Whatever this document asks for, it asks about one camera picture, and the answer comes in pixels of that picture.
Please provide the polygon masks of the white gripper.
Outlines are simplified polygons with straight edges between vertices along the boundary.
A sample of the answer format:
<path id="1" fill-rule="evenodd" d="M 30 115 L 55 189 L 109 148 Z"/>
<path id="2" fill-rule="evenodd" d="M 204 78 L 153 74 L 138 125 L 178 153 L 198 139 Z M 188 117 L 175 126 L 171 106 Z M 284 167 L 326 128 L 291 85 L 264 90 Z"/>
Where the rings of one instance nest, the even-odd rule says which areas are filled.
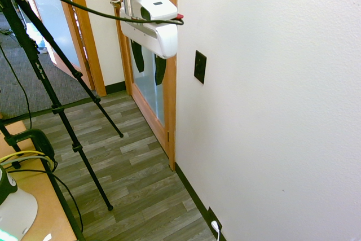
<path id="1" fill-rule="evenodd" d="M 131 49 L 138 72 L 144 71 L 142 46 L 155 53 L 155 83 L 162 84 L 166 59 L 177 54 L 178 29 L 174 24 L 131 23 L 121 21 L 121 30 L 131 39 Z"/>

